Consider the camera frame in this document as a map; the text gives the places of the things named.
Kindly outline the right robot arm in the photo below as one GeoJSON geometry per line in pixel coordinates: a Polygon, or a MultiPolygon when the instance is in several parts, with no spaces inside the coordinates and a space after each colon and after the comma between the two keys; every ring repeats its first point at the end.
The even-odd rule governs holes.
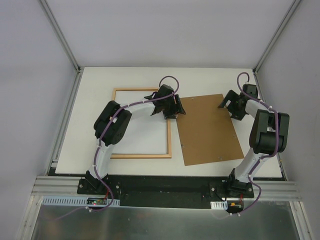
{"type": "Polygon", "coordinates": [[[282,153],[287,146],[290,116],[275,111],[263,100],[257,99],[256,85],[244,84],[240,90],[239,94],[229,90],[218,108],[226,107],[231,113],[230,117],[238,121],[245,115],[254,118],[249,135],[249,151],[231,171],[223,187],[228,197],[239,198],[243,195],[252,198],[250,190],[257,171],[266,160],[282,153]]]}

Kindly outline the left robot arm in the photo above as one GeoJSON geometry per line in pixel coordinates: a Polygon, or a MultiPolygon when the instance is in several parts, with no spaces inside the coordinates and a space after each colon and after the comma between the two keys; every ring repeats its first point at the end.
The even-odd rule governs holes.
{"type": "Polygon", "coordinates": [[[96,195],[105,191],[103,178],[108,174],[109,160],[115,145],[125,136],[130,121],[159,113],[163,113],[166,120],[186,114],[177,91],[166,84],[136,102],[124,105],[114,100],[108,102],[93,125],[96,150],[91,167],[85,173],[90,191],[96,195]]]}

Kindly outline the brown backing board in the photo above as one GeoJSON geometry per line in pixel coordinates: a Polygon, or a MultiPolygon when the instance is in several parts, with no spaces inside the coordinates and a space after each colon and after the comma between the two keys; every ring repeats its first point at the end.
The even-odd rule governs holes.
{"type": "Polygon", "coordinates": [[[222,94],[183,97],[186,114],[176,119],[185,166],[244,158],[230,114],[218,108],[222,94]]]}

